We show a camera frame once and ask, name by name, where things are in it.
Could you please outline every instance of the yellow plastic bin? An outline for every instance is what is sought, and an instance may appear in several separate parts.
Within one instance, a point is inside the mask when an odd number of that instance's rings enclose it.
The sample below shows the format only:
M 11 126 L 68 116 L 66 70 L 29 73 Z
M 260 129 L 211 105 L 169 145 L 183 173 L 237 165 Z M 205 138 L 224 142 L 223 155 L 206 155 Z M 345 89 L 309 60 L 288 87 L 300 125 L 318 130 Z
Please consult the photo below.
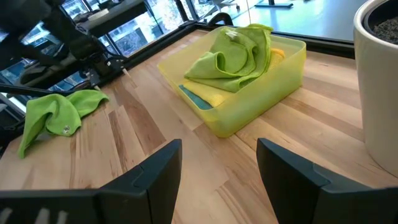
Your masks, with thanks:
M 227 98 L 219 106 L 202 110 L 178 86 L 184 82 L 185 72 L 192 64 L 210 50 L 221 29 L 222 27 L 219 27 L 209 32 L 169 56 L 159 63 L 158 68 L 173 89 L 204 120 L 214 134 L 226 138 L 301 86 L 306 50 L 302 41 L 272 36 L 271 47 L 282 49 L 286 55 L 285 60 Z

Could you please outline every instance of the light wood surface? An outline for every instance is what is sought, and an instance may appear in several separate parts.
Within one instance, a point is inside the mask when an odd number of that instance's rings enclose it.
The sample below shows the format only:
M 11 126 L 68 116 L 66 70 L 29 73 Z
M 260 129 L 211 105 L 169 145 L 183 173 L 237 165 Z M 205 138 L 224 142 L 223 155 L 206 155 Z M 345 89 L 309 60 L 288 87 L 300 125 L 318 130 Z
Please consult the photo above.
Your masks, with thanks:
M 308 52 L 303 87 L 230 138 L 217 138 L 157 69 L 204 34 L 195 31 L 104 87 L 110 102 L 73 137 L 38 141 L 23 160 L 21 138 L 11 142 L 0 160 L 0 189 L 101 187 L 180 138 L 173 223 L 276 223 L 256 164 L 260 137 L 371 187 L 398 185 L 365 150 L 354 60 Z

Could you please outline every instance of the green cloth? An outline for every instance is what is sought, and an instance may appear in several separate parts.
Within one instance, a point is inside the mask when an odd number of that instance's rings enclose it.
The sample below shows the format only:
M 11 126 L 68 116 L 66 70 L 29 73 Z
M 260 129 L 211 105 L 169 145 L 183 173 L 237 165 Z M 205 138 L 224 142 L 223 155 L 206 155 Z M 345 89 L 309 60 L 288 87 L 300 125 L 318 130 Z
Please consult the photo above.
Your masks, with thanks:
M 71 136 L 81 126 L 81 118 L 90 114 L 108 97 L 96 90 L 81 90 L 67 97 L 51 94 L 29 100 L 26 106 L 24 135 L 18 149 L 23 159 L 25 150 L 43 131 Z
M 267 71 L 271 59 L 271 31 L 272 28 L 260 24 L 222 29 L 210 52 L 192 65 L 185 78 L 227 91 L 239 91 Z

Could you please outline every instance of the blue towel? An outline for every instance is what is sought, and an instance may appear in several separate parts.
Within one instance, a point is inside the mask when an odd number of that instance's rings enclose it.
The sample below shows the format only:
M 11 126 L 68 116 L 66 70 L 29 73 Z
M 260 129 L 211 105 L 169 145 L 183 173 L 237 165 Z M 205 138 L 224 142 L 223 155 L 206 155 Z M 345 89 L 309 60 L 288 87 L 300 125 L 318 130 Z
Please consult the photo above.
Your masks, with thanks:
M 207 103 L 191 91 L 187 90 L 183 85 L 179 85 L 179 87 L 200 109 L 209 110 L 213 108 L 209 103 Z

